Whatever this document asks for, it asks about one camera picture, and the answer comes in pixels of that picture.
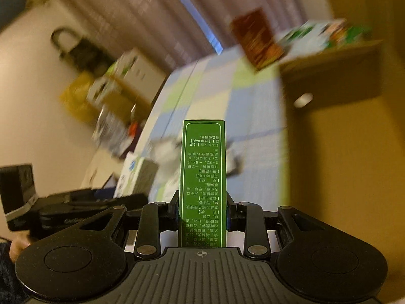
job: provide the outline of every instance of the dark sleeve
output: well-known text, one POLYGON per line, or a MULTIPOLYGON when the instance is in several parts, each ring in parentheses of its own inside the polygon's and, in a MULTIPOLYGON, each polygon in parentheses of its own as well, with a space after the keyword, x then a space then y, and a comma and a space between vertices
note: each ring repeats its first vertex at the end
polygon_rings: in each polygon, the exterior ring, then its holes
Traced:
POLYGON ((0 303, 21 304, 28 298, 14 272, 10 242, 0 243, 0 303))

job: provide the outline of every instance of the green and white box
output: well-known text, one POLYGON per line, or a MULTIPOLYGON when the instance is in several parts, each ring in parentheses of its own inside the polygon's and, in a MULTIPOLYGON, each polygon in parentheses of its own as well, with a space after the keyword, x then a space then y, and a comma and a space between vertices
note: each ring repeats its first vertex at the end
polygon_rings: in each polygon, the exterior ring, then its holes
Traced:
POLYGON ((179 247, 226 247, 223 120, 185 120, 183 123, 179 247))
POLYGON ((114 198, 139 193, 149 195, 157 168, 157 164, 153 161, 128 153, 115 188, 114 198))

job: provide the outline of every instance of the window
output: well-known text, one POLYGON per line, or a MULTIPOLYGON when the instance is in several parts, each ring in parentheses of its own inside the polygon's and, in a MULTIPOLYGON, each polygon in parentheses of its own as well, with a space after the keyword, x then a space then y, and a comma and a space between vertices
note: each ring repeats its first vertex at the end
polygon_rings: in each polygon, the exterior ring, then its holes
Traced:
POLYGON ((198 26, 201 28, 202 32, 204 33, 205 37, 207 38, 208 42, 212 45, 214 50, 217 54, 220 54, 223 50, 221 43, 212 32, 211 28, 205 22, 204 18, 198 12, 196 7, 190 0, 180 0, 180 2, 184 5, 187 11, 191 14, 194 20, 197 22, 198 26))

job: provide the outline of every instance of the green box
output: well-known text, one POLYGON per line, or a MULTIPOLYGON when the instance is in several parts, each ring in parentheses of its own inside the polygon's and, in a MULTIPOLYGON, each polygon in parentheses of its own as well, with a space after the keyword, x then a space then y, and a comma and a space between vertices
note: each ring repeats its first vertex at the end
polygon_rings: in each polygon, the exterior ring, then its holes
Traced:
POLYGON ((183 123, 179 247, 226 247, 223 120, 185 120, 183 123))

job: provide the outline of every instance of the white box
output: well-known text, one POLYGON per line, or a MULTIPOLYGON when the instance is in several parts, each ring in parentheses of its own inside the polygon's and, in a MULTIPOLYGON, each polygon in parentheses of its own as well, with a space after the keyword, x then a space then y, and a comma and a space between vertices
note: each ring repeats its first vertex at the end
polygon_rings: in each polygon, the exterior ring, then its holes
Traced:
POLYGON ((157 173, 157 164, 151 160, 128 153, 115 188, 114 198, 135 193, 149 195, 157 173))
POLYGON ((139 51, 125 52, 113 73, 135 93, 151 103, 166 78, 166 73, 147 60, 139 51))

